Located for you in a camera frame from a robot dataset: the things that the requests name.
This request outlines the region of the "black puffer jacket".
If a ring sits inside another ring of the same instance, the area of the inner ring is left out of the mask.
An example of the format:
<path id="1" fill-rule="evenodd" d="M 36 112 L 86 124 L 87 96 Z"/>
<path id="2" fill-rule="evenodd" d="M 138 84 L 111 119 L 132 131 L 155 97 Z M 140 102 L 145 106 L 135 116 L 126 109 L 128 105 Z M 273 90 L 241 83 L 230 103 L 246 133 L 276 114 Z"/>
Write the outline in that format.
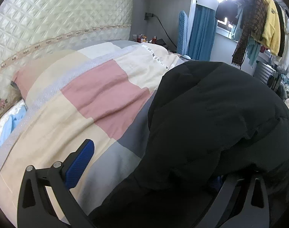
<path id="1" fill-rule="evenodd" d="M 162 78 L 136 169 L 95 208 L 96 227 L 191 227 L 218 177 L 260 172 L 289 184 L 289 109 L 267 85 L 222 62 L 188 61 Z"/>

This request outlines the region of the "light blue cloth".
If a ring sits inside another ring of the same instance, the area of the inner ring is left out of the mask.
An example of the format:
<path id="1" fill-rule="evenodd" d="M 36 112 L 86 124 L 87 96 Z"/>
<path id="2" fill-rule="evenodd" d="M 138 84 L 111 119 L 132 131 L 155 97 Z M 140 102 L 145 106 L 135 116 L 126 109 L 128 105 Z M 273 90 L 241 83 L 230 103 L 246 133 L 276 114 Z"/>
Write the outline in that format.
<path id="1" fill-rule="evenodd" d="M 21 120 L 24 118 L 27 112 L 27 108 L 25 105 L 22 105 L 17 112 L 9 115 L 7 121 L 3 125 L 3 129 L 0 135 L 0 148 L 3 143 L 7 140 L 9 135 L 13 132 L 13 130 L 18 126 Z"/>

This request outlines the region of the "colourful patchwork bed quilt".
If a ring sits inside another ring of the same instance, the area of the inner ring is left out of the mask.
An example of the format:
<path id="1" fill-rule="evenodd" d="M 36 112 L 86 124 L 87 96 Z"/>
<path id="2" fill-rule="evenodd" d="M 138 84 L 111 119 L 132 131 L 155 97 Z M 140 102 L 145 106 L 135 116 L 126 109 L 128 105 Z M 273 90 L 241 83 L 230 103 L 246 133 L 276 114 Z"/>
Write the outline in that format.
<path id="1" fill-rule="evenodd" d="M 94 155 L 71 193 L 86 214 L 100 206 L 143 157 L 149 107 L 162 77 L 183 58 L 150 43 L 102 43 L 39 63 L 49 66 L 31 63 L 14 78 L 27 112 L 0 147 L 0 211 L 12 226 L 26 168 L 62 162 L 86 139 Z"/>

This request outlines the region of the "grey suitcase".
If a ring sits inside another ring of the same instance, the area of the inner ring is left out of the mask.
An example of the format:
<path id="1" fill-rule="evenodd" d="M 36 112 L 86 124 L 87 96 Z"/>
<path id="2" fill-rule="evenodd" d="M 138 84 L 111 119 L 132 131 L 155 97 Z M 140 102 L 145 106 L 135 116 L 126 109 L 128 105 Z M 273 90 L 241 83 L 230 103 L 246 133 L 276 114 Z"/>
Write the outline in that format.
<path id="1" fill-rule="evenodd" d="M 268 64 L 258 60 L 256 63 L 254 77 L 276 92 L 281 83 L 281 75 Z"/>

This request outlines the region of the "white hoodie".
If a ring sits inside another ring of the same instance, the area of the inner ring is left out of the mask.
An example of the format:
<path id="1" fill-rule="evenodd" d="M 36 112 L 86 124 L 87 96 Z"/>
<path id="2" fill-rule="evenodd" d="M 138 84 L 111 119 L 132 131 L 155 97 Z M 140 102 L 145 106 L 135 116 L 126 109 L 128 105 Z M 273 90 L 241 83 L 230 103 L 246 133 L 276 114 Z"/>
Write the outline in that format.
<path id="1" fill-rule="evenodd" d="M 281 71 L 289 75 L 289 17 L 285 14 L 285 44 L 282 57 L 272 55 L 272 64 L 277 65 Z"/>

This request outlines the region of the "yellow fleece jacket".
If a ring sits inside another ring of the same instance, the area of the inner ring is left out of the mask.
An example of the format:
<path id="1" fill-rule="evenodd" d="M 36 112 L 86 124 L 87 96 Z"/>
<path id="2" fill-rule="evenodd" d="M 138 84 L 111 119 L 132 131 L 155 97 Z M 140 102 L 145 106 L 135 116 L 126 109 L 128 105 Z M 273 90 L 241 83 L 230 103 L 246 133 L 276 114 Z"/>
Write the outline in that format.
<path id="1" fill-rule="evenodd" d="M 280 49 L 281 29 L 279 14 L 274 0 L 263 0 L 266 7 L 266 21 L 261 43 L 277 56 Z"/>

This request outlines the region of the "blue curtain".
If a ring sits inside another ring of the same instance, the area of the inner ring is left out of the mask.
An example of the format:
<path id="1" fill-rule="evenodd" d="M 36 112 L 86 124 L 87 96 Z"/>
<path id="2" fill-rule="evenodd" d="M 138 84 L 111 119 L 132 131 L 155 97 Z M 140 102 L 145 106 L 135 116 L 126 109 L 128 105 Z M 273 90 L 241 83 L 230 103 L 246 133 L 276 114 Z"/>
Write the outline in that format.
<path id="1" fill-rule="evenodd" d="M 215 10 L 197 5 L 187 53 L 191 59 L 210 61 L 216 28 Z"/>

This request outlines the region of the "cream quilted headboard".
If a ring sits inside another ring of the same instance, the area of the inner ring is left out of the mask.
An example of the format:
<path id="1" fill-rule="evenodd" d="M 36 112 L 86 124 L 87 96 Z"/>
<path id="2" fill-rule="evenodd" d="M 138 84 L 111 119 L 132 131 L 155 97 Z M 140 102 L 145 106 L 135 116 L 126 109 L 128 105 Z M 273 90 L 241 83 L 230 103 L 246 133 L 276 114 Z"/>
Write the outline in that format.
<path id="1" fill-rule="evenodd" d="M 0 0 L 0 118 L 18 100 L 15 73 L 37 58 L 98 40 L 127 40 L 133 0 Z"/>

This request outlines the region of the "bottles on nightstand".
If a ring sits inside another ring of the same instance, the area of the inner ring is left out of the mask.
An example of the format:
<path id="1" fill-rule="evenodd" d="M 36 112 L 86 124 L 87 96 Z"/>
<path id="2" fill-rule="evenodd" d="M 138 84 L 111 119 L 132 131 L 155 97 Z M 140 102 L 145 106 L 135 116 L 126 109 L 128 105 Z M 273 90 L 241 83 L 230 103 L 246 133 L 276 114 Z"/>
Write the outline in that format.
<path id="1" fill-rule="evenodd" d="M 148 38 L 144 34 L 133 34 L 132 36 L 133 41 L 137 43 L 151 43 L 151 44 L 157 44 L 160 46 L 166 46 L 166 42 L 163 39 L 158 39 L 156 36 L 152 37 L 151 39 Z"/>

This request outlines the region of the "black hanging jacket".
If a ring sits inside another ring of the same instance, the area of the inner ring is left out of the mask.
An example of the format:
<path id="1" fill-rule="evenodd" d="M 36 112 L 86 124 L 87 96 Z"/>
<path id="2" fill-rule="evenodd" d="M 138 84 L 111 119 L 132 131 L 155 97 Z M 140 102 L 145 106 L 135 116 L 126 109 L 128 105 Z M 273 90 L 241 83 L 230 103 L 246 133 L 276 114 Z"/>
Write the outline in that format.
<path id="1" fill-rule="evenodd" d="M 230 24 L 237 25 L 241 12 L 242 7 L 235 0 L 223 0 L 217 7 L 215 18 L 222 22 L 227 18 Z"/>

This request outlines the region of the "grey wall cabinet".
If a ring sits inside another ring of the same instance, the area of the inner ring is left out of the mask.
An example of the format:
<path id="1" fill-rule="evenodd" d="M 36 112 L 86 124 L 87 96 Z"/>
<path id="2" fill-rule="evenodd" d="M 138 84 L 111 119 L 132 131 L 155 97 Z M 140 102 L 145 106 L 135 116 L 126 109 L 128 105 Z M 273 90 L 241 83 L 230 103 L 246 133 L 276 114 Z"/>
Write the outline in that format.
<path id="1" fill-rule="evenodd" d="M 147 22 L 144 14 L 151 12 L 159 16 L 170 37 L 177 45 L 178 16 L 183 10 L 192 23 L 197 0 L 133 0 L 132 25 L 129 39 L 133 34 L 144 34 L 148 38 L 153 36 L 147 32 Z"/>

